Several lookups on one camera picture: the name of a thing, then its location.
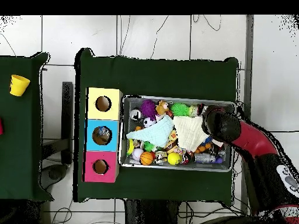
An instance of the table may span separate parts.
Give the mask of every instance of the table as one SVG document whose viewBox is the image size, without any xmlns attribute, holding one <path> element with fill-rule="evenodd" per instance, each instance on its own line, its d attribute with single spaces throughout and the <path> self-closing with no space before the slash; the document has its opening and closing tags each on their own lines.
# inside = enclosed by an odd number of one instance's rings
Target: table
<svg viewBox="0 0 299 224">
<path fill-rule="evenodd" d="M 238 61 L 139 60 L 94 57 L 81 49 L 75 59 L 74 201 L 129 198 L 222 201 L 231 204 L 232 171 L 216 173 L 121 167 L 113 184 L 82 182 L 86 87 L 120 89 L 124 95 L 235 101 Z"/>
</svg>

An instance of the yellow box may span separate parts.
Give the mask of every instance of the yellow box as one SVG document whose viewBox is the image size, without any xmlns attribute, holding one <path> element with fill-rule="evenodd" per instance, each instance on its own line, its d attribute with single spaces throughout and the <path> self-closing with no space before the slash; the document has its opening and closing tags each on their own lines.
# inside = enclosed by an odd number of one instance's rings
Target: yellow box
<svg viewBox="0 0 299 224">
<path fill-rule="evenodd" d="M 120 102 L 123 97 L 119 89 L 89 87 L 86 89 L 86 96 L 88 97 L 88 119 L 119 120 Z"/>
</svg>

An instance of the dark green tablecloth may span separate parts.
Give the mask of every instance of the dark green tablecloth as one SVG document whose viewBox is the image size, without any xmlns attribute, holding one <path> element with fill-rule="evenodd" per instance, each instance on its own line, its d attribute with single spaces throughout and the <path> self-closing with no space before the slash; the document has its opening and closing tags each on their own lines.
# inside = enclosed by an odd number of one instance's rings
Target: dark green tablecloth
<svg viewBox="0 0 299 224">
<path fill-rule="evenodd" d="M 231 202 L 232 171 L 182 171 L 121 167 L 113 184 L 82 182 L 86 87 L 120 89 L 124 95 L 178 97 L 234 102 L 238 61 L 167 61 L 76 56 L 74 193 L 84 198 L 217 200 Z"/>
<path fill-rule="evenodd" d="M 51 200 L 39 185 L 41 103 L 39 75 L 47 53 L 30 58 L 0 57 L 0 198 Z M 23 96 L 9 93 L 11 76 L 30 80 Z"/>
</svg>

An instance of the pink box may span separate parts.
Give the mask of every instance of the pink box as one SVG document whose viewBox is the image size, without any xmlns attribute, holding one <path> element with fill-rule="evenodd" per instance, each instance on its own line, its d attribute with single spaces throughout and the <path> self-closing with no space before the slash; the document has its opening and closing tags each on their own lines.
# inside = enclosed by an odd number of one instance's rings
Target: pink box
<svg viewBox="0 0 299 224">
<path fill-rule="evenodd" d="M 87 151 L 86 152 L 85 174 L 83 174 L 84 182 L 103 182 L 114 183 L 119 173 L 119 165 L 117 162 L 117 152 L 108 151 Z M 98 174 L 93 169 L 93 164 L 97 160 L 104 160 L 108 164 L 108 170 L 105 174 Z"/>
</svg>

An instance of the stacked colored boxes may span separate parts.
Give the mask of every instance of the stacked colored boxes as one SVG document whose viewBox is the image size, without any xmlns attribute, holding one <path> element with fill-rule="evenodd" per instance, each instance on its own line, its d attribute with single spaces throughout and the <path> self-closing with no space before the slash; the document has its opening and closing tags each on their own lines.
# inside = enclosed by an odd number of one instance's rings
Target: stacked colored boxes
<svg viewBox="0 0 299 224">
<path fill-rule="evenodd" d="M 85 140 L 84 140 L 84 182 L 114 183 L 119 173 L 117 147 L 119 142 L 120 102 L 123 94 L 118 89 L 86 88 Z M 99 107 L 99 101 L 109 102 L 108 108 Z M 110 131 L 109 142 L 97 144 L 93 140 L 95 128 L 105 127 Z M 95 164 L 104 162 L 107 169 L 99 173 Z"/>
</svg>

